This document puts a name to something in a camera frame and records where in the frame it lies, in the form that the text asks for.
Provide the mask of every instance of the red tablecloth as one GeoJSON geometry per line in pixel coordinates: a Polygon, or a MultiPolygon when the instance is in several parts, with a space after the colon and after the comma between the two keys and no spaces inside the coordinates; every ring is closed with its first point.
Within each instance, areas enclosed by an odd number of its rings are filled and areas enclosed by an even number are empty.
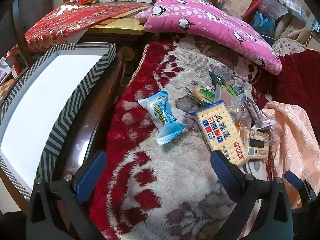
{"type": "MultiPolygon", "coordinates": [[[[98,5],[61,5],[53,10],[26,33],[25,37],[31,52],[48,50],[67,43],[67,36],[87,29],[98,22],[119,14],[143,7],[133,4],[98,4],[98,5]]],[[[19,46],[14,46],[7,59],[20,53],[19,46]]]]}

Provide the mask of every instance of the white tray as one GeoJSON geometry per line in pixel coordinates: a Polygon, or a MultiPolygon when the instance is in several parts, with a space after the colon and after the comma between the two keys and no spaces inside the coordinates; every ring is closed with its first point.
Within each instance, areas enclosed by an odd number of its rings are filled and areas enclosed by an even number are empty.
{"type": "Polygon", "coordinates": [[[84,99],[116,56],[114,43],[71,43],[46,52],[0,106],[0,166],[27,199],[50,181],[84,99]]]}

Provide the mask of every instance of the chevron pattern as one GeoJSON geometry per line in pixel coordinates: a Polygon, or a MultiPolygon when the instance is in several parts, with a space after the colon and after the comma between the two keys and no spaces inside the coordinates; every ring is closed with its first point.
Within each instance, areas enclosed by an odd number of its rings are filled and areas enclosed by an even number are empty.
{"type": "MultiPolygon", "coordinates": [[[[59,156],[63,142],[67,136],[70,126],[76,117],[82,103],[93,88],[97,80],[103,74],[105,69],[110,65],[113,59],[116,57],[116,46],[114,43],[70,43],[61,44],[52,47],[40,59],[37,60],[24,74],[20,77],[20,80],[15,84],[7,99],[2,102],[0,108],[0,125],[8,111],[13,99],[28,80],[30,76],[38,69],[38,67],[46,61],[52,54],[59,50],[75,50],[75,49],[105,49],[107,52],[100,58],[100,60],[92,67],[92,69],[86,74],[79,85],[71,94],[70,98],[66,102],[64,108],[61,110],[59,117],[57,118],[52,130],[49,134],[45,147],[42,151],[40,163],[36,173],[36,179],[42,178],[45,181],[50,181],[52,178],[55,163],[59,156]]],[[[0,167],[4,173],[15,185],[19,192],[27,199],[30,200],[30,193],[18,182],[14,175],[10,172],[5,162],[0,156],[0,167]]]]}
{"type": "MultiPolygon", "coordinates": [[[[61,46],[61,49],[63,49],[63,47],[68,49],[66,45],[67,44],[59,46],[61,46]]],[[[90,90],[94,87],[105,69],[116,57],[116,46],[113,43],[79,43],[75,46],[75,49],[82,48],[103,48],[108,51],[81,80],[61,110],[42,151],[36,179],[42,178],[45,181],[50,181],[52,179],[56,160],[76,114],[90,90]]]]}

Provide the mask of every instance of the screw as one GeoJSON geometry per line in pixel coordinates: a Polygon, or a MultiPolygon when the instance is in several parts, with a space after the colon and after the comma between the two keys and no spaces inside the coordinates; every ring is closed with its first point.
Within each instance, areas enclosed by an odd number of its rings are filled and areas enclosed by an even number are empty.
{"type": "Polygon", "coordinates": [[[250,173],[247,173],[244,177],[246,180],[254,180],[254,176],[250,173]]]}
{"type": "Polygon", "coordinates": [[[276,177],[276,182],[281,184],[281,183],[283,183],[283,180],[281,178],[279,178],[279,177],[276,177]]]}
{"type": "Polygon", "coordinates": [[[64,176],[64,180],[65,180],[65,181],[70,181],[70,180],[72,180],[72,175],[71,175],[71,174],[67,174],[66,176],[64,176]]]}
{"type": "Polygon", "coordinates": [[[36,184],[41,184],[42,183],[42,179],[41,178],[39,178],[39,179],[36,179],[36,184]]]}

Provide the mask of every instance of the penguin pillow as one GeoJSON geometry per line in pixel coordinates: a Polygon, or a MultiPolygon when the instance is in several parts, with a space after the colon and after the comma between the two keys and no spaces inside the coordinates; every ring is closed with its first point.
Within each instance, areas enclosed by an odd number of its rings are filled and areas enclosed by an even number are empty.
{"type": "Polygon", "coordinates": [[[281,62],[269,44],[247,23],[201,0],[156,0],[137,14],[147,32],[180,32],[216,41],[247,57],[273,75],[281,62]]]}

